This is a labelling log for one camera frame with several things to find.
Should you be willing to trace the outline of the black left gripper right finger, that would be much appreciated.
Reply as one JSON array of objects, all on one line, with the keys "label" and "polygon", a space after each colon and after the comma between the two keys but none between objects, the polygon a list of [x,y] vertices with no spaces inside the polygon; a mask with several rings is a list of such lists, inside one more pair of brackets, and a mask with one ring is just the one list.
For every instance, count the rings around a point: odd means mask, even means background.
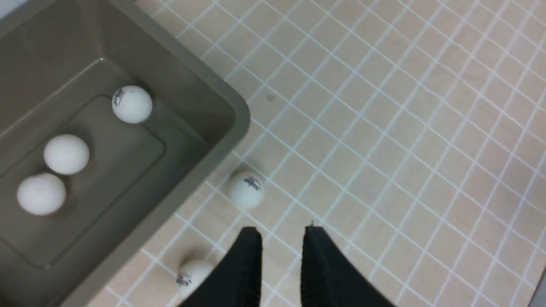
[{"label": "black left gripper right finger", "polygon": [[303,307],[393,307],[349,262],[320,226],[306,226],[302,247]]}]

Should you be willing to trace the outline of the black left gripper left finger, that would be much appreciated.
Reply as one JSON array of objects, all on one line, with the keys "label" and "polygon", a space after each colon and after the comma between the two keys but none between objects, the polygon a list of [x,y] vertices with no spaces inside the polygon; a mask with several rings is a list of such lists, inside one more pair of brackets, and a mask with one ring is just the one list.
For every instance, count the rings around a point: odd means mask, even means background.
[{"label": "black left gripper left finger", "polygon": [[255,227],[244,227],[224,258],[180,307],[259,307],[261,288],[262,237]]}]

